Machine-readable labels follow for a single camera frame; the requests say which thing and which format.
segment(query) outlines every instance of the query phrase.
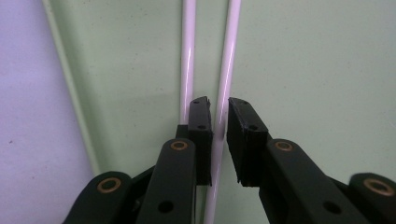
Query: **black plastic part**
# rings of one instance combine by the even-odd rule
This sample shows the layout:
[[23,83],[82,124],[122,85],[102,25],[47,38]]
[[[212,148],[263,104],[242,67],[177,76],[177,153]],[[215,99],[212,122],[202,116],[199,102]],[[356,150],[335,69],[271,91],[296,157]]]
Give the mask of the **black plastic part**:
[[189,139],[196,147],[197,185],[212,184],[210,163],[213,133],[209,107],[206,96],[190,103]]
[[340,182],[340,181],[338,181],[338,180],[336,180],[336,179],[333,179],[333,178],[331,178],[331,177],[329,177],[330,178],[330,180],[334,183],[334,185],[339,189],[339,190],[341,190],[341,192],[343,192],[344,193],[344,195],[346,195],[347,197],[348,197],[348,195],[349,195],[349,189],[348,189],[348,185],[346,185],[346,184],[344,184],[343,182]]
[[271,139],[267,127],[249,102],[229,99],[227,142],[242,186],[260,186],[264,171],[260,154]]
[[287,202],[285,223],[369,223],[297,144],[271,140],[262,157]]
[[195,220],[195,145],[185,138],[163,145],[136,223]]
[[288,218],[289,206],[282,192],[276,185],[271,173],[263,172],[262,185],[260,186],[260,200],[271,224],[285,224]]
[[396,184],[381,175],[357,174],[349,181],[350,200],[372,223],[396,223]]
[[176,138],[189,138],[189,126],[187,124],[177,125]]
[[[98,175],[79,194],[64,223],[134,223],[153,170],[151,167],[133,179],[121,172]],[[117,186],[109,178],[117,178],[120,186],[106,192]],[[101,185],[101,191],[105,191],[101,192],[98,186],[104,180],[109,181]]]
[[141,204],[145,199],[146,191],[151,180],[152,173],[154,172],[155,166],[147,169],[140,175],[132,178],[129,195],[127,198],[126,209],[121,214],[121,223],[135,223],[137,216],[139,215]]
[[[112,192],[98,190],[99,183],[117,178],[120,186]],[[64,223],[119,223],[120,214],[131,187],[131,178],[120,172],[107,172],[97,176],[79,194]]]

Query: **white pipe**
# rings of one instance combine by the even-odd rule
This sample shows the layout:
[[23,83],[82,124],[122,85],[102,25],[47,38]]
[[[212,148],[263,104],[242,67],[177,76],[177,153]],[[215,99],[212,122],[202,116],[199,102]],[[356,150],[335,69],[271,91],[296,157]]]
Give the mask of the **white pipe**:
[[194,73],[195,0],[183,1],[180,124],[189,123]]
[[215,133],[212,145],[212,187],[208,188],[206,194],[205,224],[212,224],[215,218],[221,156],[224,148],[225,122],[228,116],[228,98],[230,97],[230,86],[233,76],[233,57],[235,53],[240,7],[241,0],[230,0],[228,6],[227,28],[222,56],[223,58],[221,63]]

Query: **screw hole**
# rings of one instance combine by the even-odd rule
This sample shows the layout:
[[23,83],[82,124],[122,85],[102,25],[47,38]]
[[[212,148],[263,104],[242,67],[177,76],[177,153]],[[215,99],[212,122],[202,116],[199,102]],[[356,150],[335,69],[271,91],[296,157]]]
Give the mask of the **screw hole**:
[[395,190],[391,186],[380,180],[367,178],[364,180],[363,184],[364,186],[366,186],[367,189],[377,194],[388,197],[395,195]]
[[98,186],[97,190],[101,193],[110,193],[118,189],[121,185],[121,180],[116,177],[109,177],[102,180]]
[[183,141],[176,141],[171,144],[171,148],[174,150],[183,150],[187,148],[187,143]]
[[276,142],[275,143],[275,147],[277,149],[280,149],[282,151],[291,151],[293,149],[293,147],[291,146],[291,144],[287,143],[287,142]]
[[259,127],[257,127],[256,125],[250,125],[250,126],[248,126],[248,128],[249,128],[250,130],[253,130],[253,131],[256,131],[256,130],[259,129]]
[[169,201],[163,201],[158,205],[158,211],[162,213],[169,213],[173,210],[173,203]]
[[325,202],[323,207],[326,208],[327,211],[336,215],[341,214],[342,212],[340,206],[332,202]]

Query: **pale green surface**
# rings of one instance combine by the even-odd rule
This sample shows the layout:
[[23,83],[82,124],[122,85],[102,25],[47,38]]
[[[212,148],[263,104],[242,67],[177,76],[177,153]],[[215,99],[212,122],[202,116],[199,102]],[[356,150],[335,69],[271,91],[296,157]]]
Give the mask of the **pale green surface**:
[[[139,174],[176,130],[181,1],[44,4],[93,170]],[[244,1],[232,96],[250,101],[273,137],[297,142],[326,174],[396,180],[395,8]],[[212,105],[226,9],[224,0],[197,6],[194,92]],[[223,158],[216,223],[265,222],[258,190],[237,185],[228,149]]]

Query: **metal rod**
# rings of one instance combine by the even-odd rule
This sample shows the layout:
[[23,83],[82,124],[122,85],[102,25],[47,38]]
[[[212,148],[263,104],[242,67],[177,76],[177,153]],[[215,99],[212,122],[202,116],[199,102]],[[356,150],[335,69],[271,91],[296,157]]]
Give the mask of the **metal rod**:
[[181,47],[181,86],[180,124],[188,124],[190,102],[193,91],[195,0],[183,1],[182,47]]
[[240,6],[241,0],[230,0],[229,2],[227,28],[221,64],[215,133],[212,145],[212,187],[209,187],[206,194],[205,224],[212,224],[215,217],[221,156],[224,147],[225,122],[228,115],[228,98],[230,97],[230,87],[233,76],[233,58],[235,53]]

